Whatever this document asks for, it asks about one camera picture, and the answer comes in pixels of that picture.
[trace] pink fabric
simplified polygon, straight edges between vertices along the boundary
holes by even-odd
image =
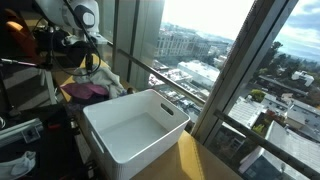
[[[92,83],[69,83],[60,86],[70,96],[89,99],[94,93],[99,95],[107,95],[108,92],[105,88]]]

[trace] storage bin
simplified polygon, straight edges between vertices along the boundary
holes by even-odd
[[[174,145],[189,116],[154,90],[84,108],[90,141],[112,180],[127,180]]]

